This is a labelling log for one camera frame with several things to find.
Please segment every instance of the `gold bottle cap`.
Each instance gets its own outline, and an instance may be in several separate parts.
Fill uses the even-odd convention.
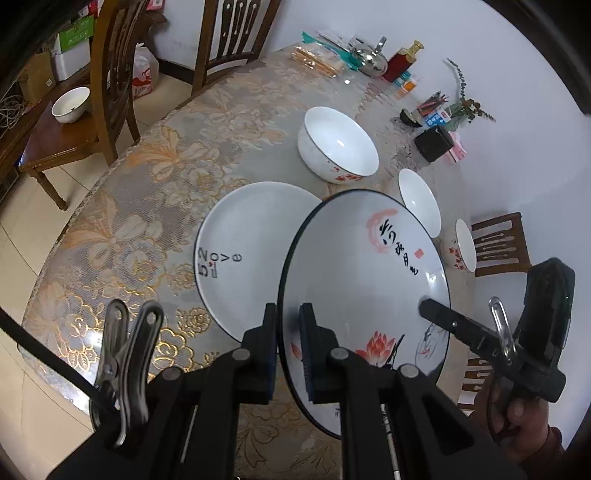
[[[415,40],[413,46],[408,49],[408,52],[412,55],[416,55],[419,50],[425,48],[421,42]]]

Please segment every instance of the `white bowl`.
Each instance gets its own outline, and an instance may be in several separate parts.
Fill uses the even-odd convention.
[[[458,218],[455,225],[443,231],[439,253],[449,267],[474,272],[476,247],[472,233],[464,220]]]
[[[423,224],[431,238],[441,232],[441,212],[429,185],[415,172],[404,168],[398,175],[400,195],[406,208]]]
[[[325,106],[306,112],[297,148],[308,168],[331,183],[351,184],[378,171],[378,151],[365,130]]]
[[[78,120],[86,110],[90,98],[88,87],[77,87],[59,97],[51,107],[51,114],[61,124],[71,124]]]

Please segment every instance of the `white plastic bag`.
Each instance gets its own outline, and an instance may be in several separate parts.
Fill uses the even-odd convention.
[[[134,78],[132,85],[134,98],[150,93],[158,82],[158,60],[152,55],[143,43],[135,46]]]

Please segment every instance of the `white foam box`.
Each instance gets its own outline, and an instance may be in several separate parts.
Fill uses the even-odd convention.
[[[57,79],[66,80],[90,63],[90,42],[86,39],[70,50],[53,56],[51,61]]]

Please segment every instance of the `white bowl on stool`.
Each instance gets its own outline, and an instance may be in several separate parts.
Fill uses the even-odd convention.
[[[86,111],[90,98],[88,87],[77,87],[59,97],[51,107],[51,114],[61,124],[71,124]]]

